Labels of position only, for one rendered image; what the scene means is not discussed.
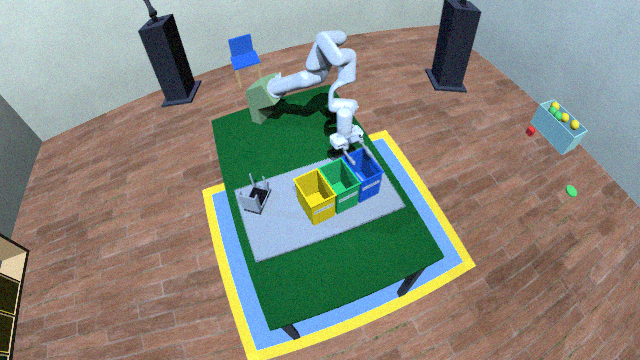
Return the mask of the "blue bin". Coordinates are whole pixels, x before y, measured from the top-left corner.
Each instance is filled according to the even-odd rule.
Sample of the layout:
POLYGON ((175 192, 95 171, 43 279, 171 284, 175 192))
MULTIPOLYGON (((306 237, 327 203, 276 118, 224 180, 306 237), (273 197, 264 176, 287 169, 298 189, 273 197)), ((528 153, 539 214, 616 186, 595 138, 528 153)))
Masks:
POLYGON ((341 158, 361 182, 358 201, 359 203, 361 203, 379 193, 382 173, 384 173, 384 171, 379 167, 379 165, 373 160, 372 157, 370 158, 367 155, 364 148, 352 152, 349 155, 355 160, 356 165, 352 165, 347 156, 343 156, 341 158), (364 181, 361 181, 356 173, 358 173, 364 181))

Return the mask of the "green bin with label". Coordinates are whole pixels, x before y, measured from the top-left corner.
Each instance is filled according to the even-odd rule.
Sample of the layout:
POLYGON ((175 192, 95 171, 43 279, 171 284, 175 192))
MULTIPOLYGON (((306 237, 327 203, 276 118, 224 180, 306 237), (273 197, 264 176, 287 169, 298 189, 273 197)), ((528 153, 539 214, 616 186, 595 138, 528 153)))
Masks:
POLYGON ((336 214, 358 204, 361 182, 342 158, 325 164, 318 169, 337 195, 335 197, 336 214))

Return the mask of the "yellow open bin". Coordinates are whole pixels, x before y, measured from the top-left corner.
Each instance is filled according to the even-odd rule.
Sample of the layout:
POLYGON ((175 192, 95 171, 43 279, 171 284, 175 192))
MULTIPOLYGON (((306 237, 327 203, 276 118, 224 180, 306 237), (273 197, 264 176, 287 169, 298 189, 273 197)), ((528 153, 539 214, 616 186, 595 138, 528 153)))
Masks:
POLYGON ((298 201, 313 226, 335 216, 337 195, 318 168, 294 178, 293 181, 297 185, 298 201))

